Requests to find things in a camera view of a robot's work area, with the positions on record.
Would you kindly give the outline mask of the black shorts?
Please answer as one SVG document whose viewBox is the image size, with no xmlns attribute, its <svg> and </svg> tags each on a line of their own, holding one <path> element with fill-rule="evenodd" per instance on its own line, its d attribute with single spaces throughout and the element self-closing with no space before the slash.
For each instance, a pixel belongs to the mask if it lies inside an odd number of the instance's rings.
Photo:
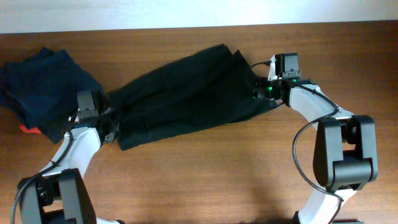
<svg viewBox="0 0 398 224">
<path fill-rule="evenodd" d="M 141 144 L 249 120 L 278 107 L 256 98 L 240 51 L 216 45 L 157 68 L 110 92 L 121 113 L 118 143 Z"/>
</svg>

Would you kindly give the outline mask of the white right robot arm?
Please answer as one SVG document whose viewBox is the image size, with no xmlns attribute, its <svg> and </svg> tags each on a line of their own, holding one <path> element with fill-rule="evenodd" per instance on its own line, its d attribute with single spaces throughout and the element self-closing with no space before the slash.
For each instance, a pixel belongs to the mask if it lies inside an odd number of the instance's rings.
<svg viewBox="0 0 398 224">
<path fill-rule="evenodd" d="M 348 199 L 378 175 L 376 128 L 368 115 L 355 115 L 327 97 L 311 80 L 257 78 L 250 84 L 254 96 L 281 101 L 300 113 L 308 123 L 292 143 L 294 164 L 313 192 L 295 212 L 292 223 L 336 223 Z M 312 182 L 297 157 L 297 142 L 303 132 L 316 129 Z"/>
</svg>

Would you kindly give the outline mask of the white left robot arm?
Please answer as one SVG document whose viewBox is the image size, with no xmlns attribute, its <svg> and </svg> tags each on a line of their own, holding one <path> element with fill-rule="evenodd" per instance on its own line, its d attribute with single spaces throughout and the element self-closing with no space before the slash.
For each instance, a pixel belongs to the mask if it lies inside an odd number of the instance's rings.
<svg viewBox="0 0 398 224">
<path fill-rule="evenodd" d="M 104 142 L 113 140 L 112 118 L 96 109 L 77 111 L 52 160 L 17 186 L 10 222 L 21 213 L 23 223 L 105 223 L 96 216 L 83 177 Z"/>
</svg>

